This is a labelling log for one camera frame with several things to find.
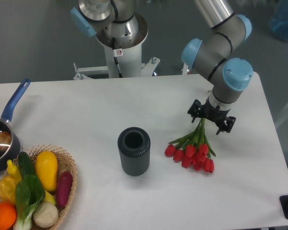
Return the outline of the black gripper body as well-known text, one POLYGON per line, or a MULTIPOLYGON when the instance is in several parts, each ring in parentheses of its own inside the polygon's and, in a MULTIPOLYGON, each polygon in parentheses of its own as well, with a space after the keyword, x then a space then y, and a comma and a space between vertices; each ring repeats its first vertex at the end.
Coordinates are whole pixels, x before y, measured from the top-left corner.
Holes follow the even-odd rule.
POLYGON ((209 102, 209 100, 206 100, 203 106, 203 118, 208 119, 215 123, 230 121, 230 117, 227 116, 228 112, 229 110, 227 111, 220 110, 219 105, 213 107, 209 102))

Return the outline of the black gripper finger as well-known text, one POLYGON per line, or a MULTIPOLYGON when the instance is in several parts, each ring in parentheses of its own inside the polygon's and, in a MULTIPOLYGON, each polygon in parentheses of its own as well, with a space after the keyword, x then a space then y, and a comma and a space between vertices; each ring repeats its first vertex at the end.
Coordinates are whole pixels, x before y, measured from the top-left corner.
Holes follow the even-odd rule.
POLYGON ((197 99, 194 100, 194 102, 187 111, 187 114, 189 114, 192 118, 191 121, 192 123, 195 121, 196 118, 205 118, 204 110, 202 110, 203 107, 204 106, 201 104, 199 100, 197 99))
POLYGON ((225 117, 224 119, 220 119, 215 121, 218 130, 216 134, 218 135, 220 132, 230 133, 236 121, 236 117, 229 116, 225 117))

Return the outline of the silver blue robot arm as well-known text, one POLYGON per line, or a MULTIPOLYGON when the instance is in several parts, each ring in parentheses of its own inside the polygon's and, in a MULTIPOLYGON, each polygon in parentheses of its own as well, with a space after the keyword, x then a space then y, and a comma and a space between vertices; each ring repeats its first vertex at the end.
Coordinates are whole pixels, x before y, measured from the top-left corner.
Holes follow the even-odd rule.
MULTIPOLYGON (((219 132, 230 132, 236 119, 228 112, 248 87, 253 69, 248 61, 229 55, 249 37, 252 25, 245 16, 235 14, 226 0, 197 0, 195 4, 213 34, 206 41, 191 40, 181 59, 211 82, 213 89, 204 104, 195 101, 188 113, 214 122, 219 132)), ((71 18, 83 34, 95 36, 103 45, 110 78, 143 75, 142 43, 148 28, 134 11, 133 1, 81 0, 71 10, 71 18)))

